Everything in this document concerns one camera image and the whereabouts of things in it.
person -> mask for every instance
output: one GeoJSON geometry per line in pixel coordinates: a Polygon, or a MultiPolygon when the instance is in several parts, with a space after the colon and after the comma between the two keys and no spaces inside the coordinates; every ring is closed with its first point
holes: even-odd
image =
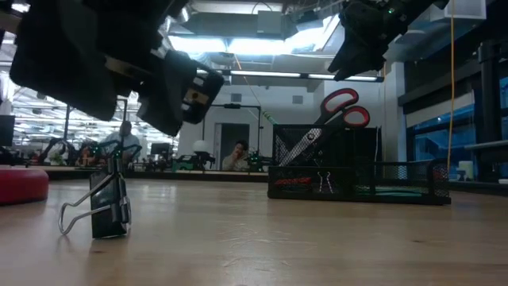
{"type": "MultiPolygon", "coordinates": [[[[108,135],[108,137],[106,137],[106,139],[102,140],[102,142],[108,142],[113,140],[121,141],[121,138],[123,137],[124,147],[128,147],[130,145],[139,145],[140,140],[136,136],[132,135],[131,133],[132,129],[133,125],[130,122],[125,121],[120,125],[120,130],[118,132],[111,133],[110,135],[108,135]]],[[[115,147],[117,147],[116,144],[106,146],[105,147],[106,152],[107,153],[113,152],[115,147]]],[[[135,150],[136,150],[135,148],[129,148],[127,150],[124,150],[122,157],[124,163],[129,163],[139,157],[140,155],[139,152],[133,156],[135,150]]]]}
{"type": "Polygon", "coordinates": [[[248,170],[248,143],[239,140],[231,155],[222,161],[222,171],[247,171],[248,170]]]}

black binder clip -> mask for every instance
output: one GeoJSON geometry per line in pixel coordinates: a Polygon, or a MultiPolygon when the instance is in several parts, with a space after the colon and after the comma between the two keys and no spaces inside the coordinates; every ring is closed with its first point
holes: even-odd
{"type": "Polygon", "coordinates": [[[125,189],[122,175],[122,162],[110,158],[103,170],[90,177],[90,191],[75,203],[64,203],[60,209],[58,227],[60,232],[68,234],[81,218],[91,215],[92,237],[108,238],[127,234],[131,223],[130,200],[125,189]],[[64,212],[67,207],[77,207],[90,197],[90,211],[71,220],[64,229],[64,212]]]}

wooden table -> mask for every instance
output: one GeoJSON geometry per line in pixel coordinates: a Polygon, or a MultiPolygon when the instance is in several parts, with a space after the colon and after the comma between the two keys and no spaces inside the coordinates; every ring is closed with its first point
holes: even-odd
{"type": "MultiPolygon", "coordinates": [[[[450,207],[269,200],[266,184],[129,180],[133,228],[60,236],[63,202],[0,207],[0,285],[508,285],[508,199],[450,207]]],[[[69,209],[67,220],[89,208],[69,209]]]]}

red cushion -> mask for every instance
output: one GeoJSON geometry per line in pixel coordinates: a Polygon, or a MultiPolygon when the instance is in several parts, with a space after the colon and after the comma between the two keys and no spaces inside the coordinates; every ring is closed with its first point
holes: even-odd
{"type": "Polygon", "coordinates": [[[43,170],[0,169],[0,204],[45,200],[48,189],[48,174],[43,170]]]}

computer screen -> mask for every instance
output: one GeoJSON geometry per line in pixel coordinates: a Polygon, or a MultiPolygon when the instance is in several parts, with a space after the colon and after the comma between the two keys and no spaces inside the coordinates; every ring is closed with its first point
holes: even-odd
{"type": "Polygon", "coordinates": [[[0,115],[0,146],[12,146],[15,116],[0,115]]]}
{"type": "Polygon", "coordinates": [[[170,148],[171,146],[168,143],[153,143],[152,150],[150,150],[150,154],[167,156],[170,148]]]}

